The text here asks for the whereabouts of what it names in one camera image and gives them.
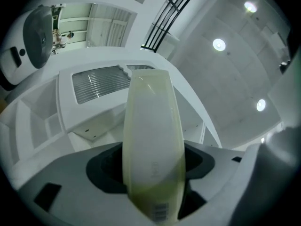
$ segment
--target ceiling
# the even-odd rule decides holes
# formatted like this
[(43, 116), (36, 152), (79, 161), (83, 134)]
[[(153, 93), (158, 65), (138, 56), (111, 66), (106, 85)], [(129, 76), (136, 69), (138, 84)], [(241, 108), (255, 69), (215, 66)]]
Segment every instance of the ceiling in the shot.
[(59, 29), (62, 34), (74, 32), (69, 43), (119, 47), (130, 16), (127, 11), (101, 4), (65, 4)]
[[(253, 2), (258, 10), (246, 11)], [(223, 147), (233, 148), (259, 136), (280, 121), (267, 97), (288, 59), (289, 26), (265, 0), (218, 0), (190, 38), (178, 67), (208, 111)], [(213, 40), (226, 43), (224, 51)], [(263, 112), (259, 99), (267, 101)]]

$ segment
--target ventilation grille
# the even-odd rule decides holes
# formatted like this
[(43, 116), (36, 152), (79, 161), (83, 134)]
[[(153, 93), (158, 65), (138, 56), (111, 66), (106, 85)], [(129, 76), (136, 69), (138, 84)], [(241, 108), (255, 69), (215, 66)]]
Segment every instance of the ventilation grille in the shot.
[(128, 65), (127, 66), (131, 71), (133, 70), (143, 70), (143, 69), (153, 69), (148, 65)]
[(76, 73), (72, 81), (79, 104), (130, 86), (130, 79), (118, 66)]

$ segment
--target black metal railing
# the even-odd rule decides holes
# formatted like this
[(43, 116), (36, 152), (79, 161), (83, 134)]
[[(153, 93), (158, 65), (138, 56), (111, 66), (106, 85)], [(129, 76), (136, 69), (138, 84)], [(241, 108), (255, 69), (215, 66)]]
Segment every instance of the black metal railing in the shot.
[(156, 53), (169, 29), (189, 2), (190, 0), (167, 0), (166, 6), (158, 16), (157, 21), (152, 24), (146, 43), (141, 48)]

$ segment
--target barcode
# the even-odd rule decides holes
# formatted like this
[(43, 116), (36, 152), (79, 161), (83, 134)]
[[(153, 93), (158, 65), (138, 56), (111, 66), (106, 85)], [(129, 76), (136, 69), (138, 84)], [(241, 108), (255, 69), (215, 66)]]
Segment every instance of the barcode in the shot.
[(154, 206), (153, 221), (155, 223), (164, 222), (168, 219), (168, 203), (161, 203)]

